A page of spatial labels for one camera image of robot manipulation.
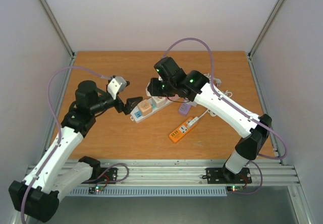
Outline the beige cube socket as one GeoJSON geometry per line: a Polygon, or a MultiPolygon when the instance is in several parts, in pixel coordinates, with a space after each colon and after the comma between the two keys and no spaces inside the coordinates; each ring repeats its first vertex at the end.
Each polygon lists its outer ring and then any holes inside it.
{"type": "Polygon", "coordinates": [[[140,110],[142,116],[146,116],[152,112],[152,106],[150,104],[150,101],[145,99],[138,103],[138,109],[140,110]]]}

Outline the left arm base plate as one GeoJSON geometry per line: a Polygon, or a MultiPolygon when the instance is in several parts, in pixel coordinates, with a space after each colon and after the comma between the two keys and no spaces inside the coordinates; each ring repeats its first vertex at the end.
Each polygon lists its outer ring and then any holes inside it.
{"type": "Polygon", "coordinates": [[[118,169],[113,167],[107,170],[107,167],[101,167],[100,172],[97,174],[100,178],[95,179],[95,176],[92,176],[89,180],[84,181],[83,184],[97,184],[97,183],[106,183],[107,181],[110,183],[114,183],[117,180],[118,169]]]}

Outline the white cube socket adapter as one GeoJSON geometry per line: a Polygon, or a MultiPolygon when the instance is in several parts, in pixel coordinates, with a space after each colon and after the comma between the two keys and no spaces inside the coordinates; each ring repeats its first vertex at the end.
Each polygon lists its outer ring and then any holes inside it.
{"type": "Polygon", "coordinates": [[[166,103],[166,98],[165,97],[159,97],[159,96],[153,96],[152,100],[154,102],[154,105],[156,108],[160,108],[166,103]]]}

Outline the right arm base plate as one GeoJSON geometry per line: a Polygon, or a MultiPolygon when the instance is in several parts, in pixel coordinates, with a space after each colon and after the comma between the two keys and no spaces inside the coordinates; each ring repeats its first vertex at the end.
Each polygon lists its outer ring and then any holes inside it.
{"type": "Polygon", "coordinates": [[[234,174],[224,167],[209,167],[205,169],[205,175],[208,184],[251,184],[252,178],[250,169],[243,167],[238,174],[234,174]]]}

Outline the white charger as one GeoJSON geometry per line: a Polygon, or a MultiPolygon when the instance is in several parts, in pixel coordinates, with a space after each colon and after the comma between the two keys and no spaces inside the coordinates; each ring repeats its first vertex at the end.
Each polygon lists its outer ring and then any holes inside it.
{"type": "Polygon", "coordinates": [[[187,128],[191,129],[192,127],[195,126],[195,124],[199,121],[199,117],[194,117],[193,119],[189,120],[187,122],[187,128]]]}

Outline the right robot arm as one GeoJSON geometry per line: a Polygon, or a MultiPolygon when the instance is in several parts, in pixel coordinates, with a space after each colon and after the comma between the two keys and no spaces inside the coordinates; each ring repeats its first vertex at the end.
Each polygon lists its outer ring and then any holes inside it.
{"type": "Polygon", "coordinates": [[[255,160],[265,144],[272,119],[267,114],[254,114],[216,89],[211,80],[201,72],[186,74],[172,57],[159,60],[154,69],[159,77],[151,78],[147,87],[151,96],[179,96],[201,105],[228,123],[241,137],[233,153],[221,169],[226,183],[241,175],[242,168],[255,160]]]}

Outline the white power strip pastel sockets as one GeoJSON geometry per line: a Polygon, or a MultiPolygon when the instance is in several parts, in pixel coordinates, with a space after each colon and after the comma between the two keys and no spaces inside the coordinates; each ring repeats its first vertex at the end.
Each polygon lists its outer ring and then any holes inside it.
{"type": "Polygon", "coordinates": [[[179,99],[178,95],[171,97],[151,96],[148,91],[148,86],[149,83],[146,88],[148,99],[142,100],[130,113],[130,119],[136,123],[147,119],[171,103],[175,103],[179,99]]]}

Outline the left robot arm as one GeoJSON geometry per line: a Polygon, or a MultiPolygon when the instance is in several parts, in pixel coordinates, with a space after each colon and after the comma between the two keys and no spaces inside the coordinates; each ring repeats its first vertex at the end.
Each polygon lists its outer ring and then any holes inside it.
{"type": "Polygon", "coordinates": [[[143,100],[128,98],[122,102],[119,93],[130,83],[121,77],[109,80],[106,90],[99,89],[94,81],[79,83],[75,91],[75,101],[59,124],[58,134],[36,167],[21,181],[13,181],[9,194],[14,208],[25,216],[38,221],[49,221],[58,209],[61,200],[74,187],[82,183],[95,183],[104,174],[100,161],[84,156],[62,176],[58,173],[73,150],[81,143],[96,122],[96,117],[110,108],[128,115],[143,100]]]}

